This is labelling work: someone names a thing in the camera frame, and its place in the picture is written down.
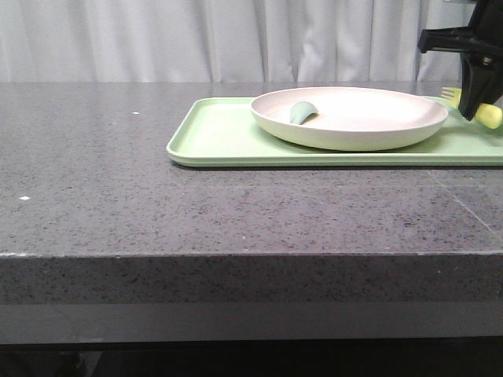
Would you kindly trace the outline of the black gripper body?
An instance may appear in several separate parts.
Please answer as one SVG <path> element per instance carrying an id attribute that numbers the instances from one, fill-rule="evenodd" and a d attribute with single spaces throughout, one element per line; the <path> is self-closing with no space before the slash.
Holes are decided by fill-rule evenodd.
<path id="1" fill-rule="evenodd" d="M 477 1 L 464 27 L 424 29 L 417 43 L 421 53 L 443 51 L 502 59 L 502 0 Z"/>

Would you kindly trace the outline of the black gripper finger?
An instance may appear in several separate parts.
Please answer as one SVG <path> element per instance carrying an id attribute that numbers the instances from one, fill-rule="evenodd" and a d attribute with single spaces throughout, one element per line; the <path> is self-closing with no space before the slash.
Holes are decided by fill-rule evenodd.
<path id="1" fill-rule="evenodd" d="M 481 104 L 494 104 L 502 97 L 502 59 L 461 54 L 461 72 L 458 110 L 472 120 Z"/>

